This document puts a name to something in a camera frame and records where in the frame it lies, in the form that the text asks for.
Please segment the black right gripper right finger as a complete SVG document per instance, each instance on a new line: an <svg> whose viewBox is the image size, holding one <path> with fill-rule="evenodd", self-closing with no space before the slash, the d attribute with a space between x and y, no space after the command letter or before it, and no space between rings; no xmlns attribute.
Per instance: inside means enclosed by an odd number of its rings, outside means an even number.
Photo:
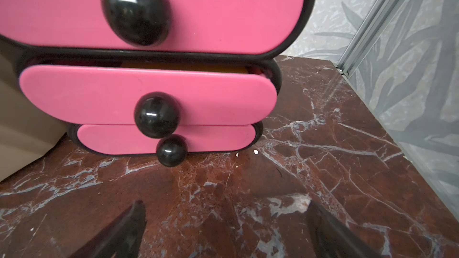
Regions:
<svg viewBox="0 0 459 258"><path fill-rule="evenodd" d="M335 216L314 201L309 203L306 221L311 243L318 258L381 257Z"/></svg>

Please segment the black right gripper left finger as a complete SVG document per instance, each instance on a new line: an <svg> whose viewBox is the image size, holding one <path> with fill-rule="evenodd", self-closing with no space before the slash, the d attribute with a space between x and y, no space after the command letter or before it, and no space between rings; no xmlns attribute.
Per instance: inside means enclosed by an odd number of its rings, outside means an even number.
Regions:
<svg viewBox="0 0 459 258"><path fill-rule="evenodd" d="M146 225L145 204L141 200L134 201L71 257L137 258Z"/></svg>

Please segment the black mini drawer cabinet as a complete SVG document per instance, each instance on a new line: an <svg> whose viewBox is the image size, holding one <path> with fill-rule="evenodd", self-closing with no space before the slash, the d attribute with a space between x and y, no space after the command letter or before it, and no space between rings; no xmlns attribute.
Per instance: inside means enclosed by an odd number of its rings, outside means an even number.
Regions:
<svg viewBox="0 0 459 258"><path fill-rule="evenodd" d="M101 0L109 27L130 45L128 50L36 46L1 35L1 54L11 63L18 83L20 74L35 65L184 70L260 75L273 83L278 96L282 73L275 58L300 36L314 1L304 0L300 19L291 34L264 54L157 51L155 47L166 40L171 29L169 0ZM153 139L165 138L184 126L180 123L178 103L162 92L147 94L138 101L132 125Z"/></svg>

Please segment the pink top drawer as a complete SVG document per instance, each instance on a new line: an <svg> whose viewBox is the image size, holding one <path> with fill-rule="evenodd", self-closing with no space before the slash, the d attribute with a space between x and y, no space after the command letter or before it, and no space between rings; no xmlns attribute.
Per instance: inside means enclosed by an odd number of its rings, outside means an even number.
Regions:
<svg viewBox="0 0 459 258"><path fill-rule="evenodd" d="M172 22L157 51L264 54L300 19L304 0L169 0ZM101 0L1 0L1 35L24 44L128 50Z"/></svg>

